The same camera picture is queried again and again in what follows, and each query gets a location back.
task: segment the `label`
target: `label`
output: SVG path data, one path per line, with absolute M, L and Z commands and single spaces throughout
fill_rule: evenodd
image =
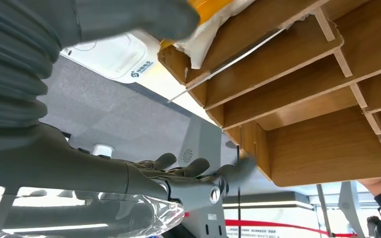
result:
M 217 221 L 217 214 L 208 214 L 208 220 Z
M 145 62 L 145 64 L 143 66 L 141 66 L 136 72 L 135 71 L 131 72 L 131 74 L 130 74 L 131 77 L 132 78 L 139 77 L 140 73 L 144 73 L 145 71 L 147 71 L 147 69 L 150 68 L 150 66 L 152 66 L 153 64 L 154 64 L 154 62 L 151 62 L 151 61 Z

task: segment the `screw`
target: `screw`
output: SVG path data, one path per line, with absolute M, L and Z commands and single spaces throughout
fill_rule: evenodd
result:
M 220 200 L 220 188 L 215 186 L 212 188 L 211 193 L 209 195 L 209 200 L 212 204 L 217 203 Z

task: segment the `black cable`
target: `black cable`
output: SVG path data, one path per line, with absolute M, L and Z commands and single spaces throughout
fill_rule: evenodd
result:
M 239 164 L 240 162 L 240 147 L 237 146 L 237 163 Z M 239 188 L 237 190 L 237 203 L 238 203 L 238 206 L 237 206 L 237 220 L 240 221 L 242 219 L 242 210 L 240 208 L 240 185 L 239 185 Z M 242 238 L 242 227 L 239 226 L 239 236 L 238 238 Z

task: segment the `gray robot arm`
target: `gray robot arm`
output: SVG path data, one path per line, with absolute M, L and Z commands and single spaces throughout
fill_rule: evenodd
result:
M 38 119 L 36 100 L 62 48 L 140 28 L 159 39 L 182 39 L 199 16 L 185 0 L 0 0 L 0 186 L 144 194 L 193 210 L 224 196 L 255 168 L 187 178 L 71 148 L 62 133 Z

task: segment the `white device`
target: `white device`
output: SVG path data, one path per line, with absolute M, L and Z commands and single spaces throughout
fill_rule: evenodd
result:
M 108 79 L 135 83 L 157 62 L 160 42 L 133 31 L 65 48 L 61 55 Z

